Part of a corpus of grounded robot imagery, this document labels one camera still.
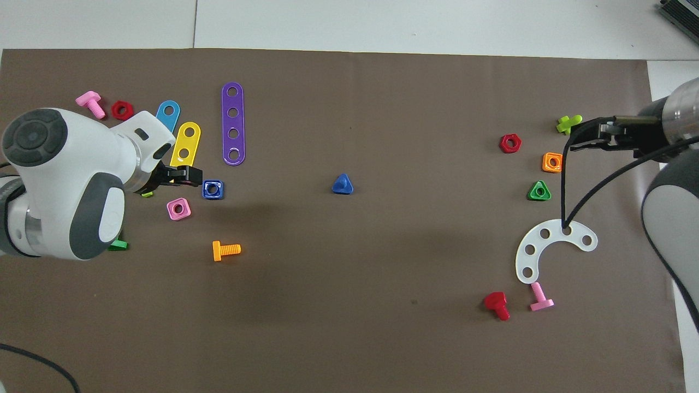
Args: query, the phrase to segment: toy bolt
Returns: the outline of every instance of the toy bolt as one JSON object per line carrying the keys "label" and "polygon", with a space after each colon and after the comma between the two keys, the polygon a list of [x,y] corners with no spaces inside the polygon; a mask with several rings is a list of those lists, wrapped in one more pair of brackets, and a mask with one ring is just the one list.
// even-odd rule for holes
{"label": "toy bolt", "polygon": [[214,261],[221,262],[221,256],[240,254],[240,244],[221,245],[221,242],[216,240],[211,242],[214,249]]}
{"label": "toy bolt", "polygon": [[551,299],[546,299],[544,296],[544,291],[541,290],[541,285],[539,283],[532,283],[531,289],[534,291],[534,296],[536,296],[536,303],[532,304],[532,311],[539,311],[546,307],[551,307],[554,305],[554,301]]}
{"label": "toy bolt", "polygon": [[76,98],[75,103],[80,106],[86,106],[88,109],[90,109],[90,112],[92,112],[92,114],[95,117],[97,117],[98,119],[103,119],[106,116],[106,114],[97,103],[97,101],[101,99],[102,97],[100,97],[99,94],[90,90],[82,96]]}
{"label": "toy bolt", "polygon": [[556,129],[565,135],[570,135],[570,128],[580,123],[582,123],[581,115],[575,115],[572,119],[568,116],[563,116],[559,119],[559,125],[556,126]]}
{"label": "toy bolt", "polygon": [[490,295],[486,296],[483,302],[489,310],[495,310],[495,313],[498,314],[500,320],[509,320],[510,313],[505,308],[505,304],[507,304],[507,299],[505,298],[504,292],[493,292]]}

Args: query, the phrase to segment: yellow strip with holes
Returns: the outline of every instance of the yellow strip with holes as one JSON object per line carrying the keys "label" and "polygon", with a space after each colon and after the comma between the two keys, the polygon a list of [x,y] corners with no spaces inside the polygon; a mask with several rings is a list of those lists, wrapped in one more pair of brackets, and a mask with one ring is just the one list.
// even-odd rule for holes
{"label": "yellow strip with holes", "polygon": [[180,126],[175,140],[175,150],[170,159],[170,166],[194,165],[196,147],[199,146],[201,129],[195,122],[186,122]]}

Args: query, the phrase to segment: red bolt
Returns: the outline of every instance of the red bolt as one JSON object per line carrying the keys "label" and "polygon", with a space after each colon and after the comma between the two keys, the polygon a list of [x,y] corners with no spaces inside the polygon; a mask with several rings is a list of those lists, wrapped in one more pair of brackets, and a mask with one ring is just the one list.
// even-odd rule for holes
{"label": "red bolt", "polygon": [[490,295],[486,296],[483,302],[489,310],[495,310],[495,313],[498,314],[500,320],[509,320],[510,313],[505,308],[505,304],[507,304],[507,299],[505,299],[504,292],[493,292]]}

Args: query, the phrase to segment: purple strip with holes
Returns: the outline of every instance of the purple strip with holes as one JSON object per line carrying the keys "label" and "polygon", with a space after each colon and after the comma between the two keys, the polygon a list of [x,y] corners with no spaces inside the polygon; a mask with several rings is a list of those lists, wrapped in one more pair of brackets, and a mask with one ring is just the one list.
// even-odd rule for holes
{"label": "purple strip with holes", "polygon": [[221,119],[223,160],[228,165],[240,165],[245,159],[245,109],[240,84],[230,82],[221,89]]}

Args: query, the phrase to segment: orange square nut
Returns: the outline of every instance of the orange square nut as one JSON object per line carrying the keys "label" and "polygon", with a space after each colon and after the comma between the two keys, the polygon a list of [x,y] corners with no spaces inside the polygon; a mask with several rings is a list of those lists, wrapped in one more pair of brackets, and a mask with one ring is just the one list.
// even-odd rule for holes
{"label": "orange square nut", "polygon": [[541,164],[541,169],[544,172],[558,173],[563,170],[563,155],[559,153],[548,152],[544,155],[544,160]]}

